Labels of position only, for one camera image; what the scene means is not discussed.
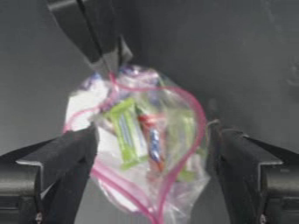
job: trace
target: plastic wrap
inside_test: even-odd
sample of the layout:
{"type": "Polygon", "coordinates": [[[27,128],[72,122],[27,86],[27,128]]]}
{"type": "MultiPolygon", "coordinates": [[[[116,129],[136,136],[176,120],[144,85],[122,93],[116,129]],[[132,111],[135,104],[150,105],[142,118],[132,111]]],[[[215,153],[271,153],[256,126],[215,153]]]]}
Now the plastic wrap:
{"type": "Polygon", "coordinates": [[[70,97],[64,131],[95,123],[92,176],[110,201],[155,224],[187,223],[207,185],[206,118],[195,97],[154,69],[88,78],[70,97]]]}

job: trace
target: plastic bag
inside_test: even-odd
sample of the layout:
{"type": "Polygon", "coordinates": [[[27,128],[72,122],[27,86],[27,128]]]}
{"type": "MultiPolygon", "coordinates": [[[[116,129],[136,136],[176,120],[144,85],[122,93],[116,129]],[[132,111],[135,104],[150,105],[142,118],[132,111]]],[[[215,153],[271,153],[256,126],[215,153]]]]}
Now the plastic bag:
{"type": "Polygon", "coordinates": [[[64,131],[98,126],[92,177],[110,201],[155,224],[186,223],[208,183],[195,97],[154,69],[124,66],[96,74],[70,96],[64,131]]]}

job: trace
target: red candy wrapper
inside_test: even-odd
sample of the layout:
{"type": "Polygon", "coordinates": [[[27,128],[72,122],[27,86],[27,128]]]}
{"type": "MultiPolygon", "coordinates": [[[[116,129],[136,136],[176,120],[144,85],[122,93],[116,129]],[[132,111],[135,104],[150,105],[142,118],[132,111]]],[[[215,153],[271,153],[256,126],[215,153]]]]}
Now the red candy wrapper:
{"type": "Polygon", "coordinates": [[[164,170],[166,156],[166,117],[164,114],[140,115],[144,139],[147,141],[148,162],[151,171],[160,173],[164,170]]]}

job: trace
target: ziplock bag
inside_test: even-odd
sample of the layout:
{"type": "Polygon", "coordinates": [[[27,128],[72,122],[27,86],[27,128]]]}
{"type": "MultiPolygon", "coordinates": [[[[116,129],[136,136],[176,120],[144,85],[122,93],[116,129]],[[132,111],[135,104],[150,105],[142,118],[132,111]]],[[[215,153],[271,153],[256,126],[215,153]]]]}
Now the ziplock bag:
{"type": "Polygon", "coordinates": [[[123,66],[70,96],[64,131],[99,133],[92,177],[110,201],[154,224],[187,223],[208,175],[206,117],[195,97],[154,69],[123,66]]]}

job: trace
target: snack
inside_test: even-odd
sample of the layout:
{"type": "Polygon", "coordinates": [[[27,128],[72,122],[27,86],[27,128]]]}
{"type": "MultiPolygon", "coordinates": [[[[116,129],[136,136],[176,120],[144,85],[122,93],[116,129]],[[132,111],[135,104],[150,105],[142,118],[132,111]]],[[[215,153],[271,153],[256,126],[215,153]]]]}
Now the snack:
{"type": "MultiPolygon", "coordinates": [[[[191,110],[180,108],[180,109],[170,109],[167,113],[170,119],[172,121],[168,123],[168,138],[167,138],[167,149],[172,149],[172,151],[167,151],[167,167],[172,169],[182,155],[183,147],[192,147],[192,142],[195,138],[196,132],[196,121],[195,116],[191,110]]],[[[192,181],[196,175],[196,157],[198,155],[192,155],[187,160],[186,166],[183,167],[176,181],[192,181]]]]}
{"type": "Polygon", "coordinates": [[[163,114],[140,115],[144,139],[147,141],[148,162],[152,172],[164,170],[164,154],[166,154],[166,117],[163,114]]]}
{"type": "Polygon", "coordinates": [[[131,168],[139,162],[146,161],[146,139],[136,119],[136,103],[132,98],[122,101],[106,114],[112,122],[119,148],[123,157],[123,169],[131,168]]]}

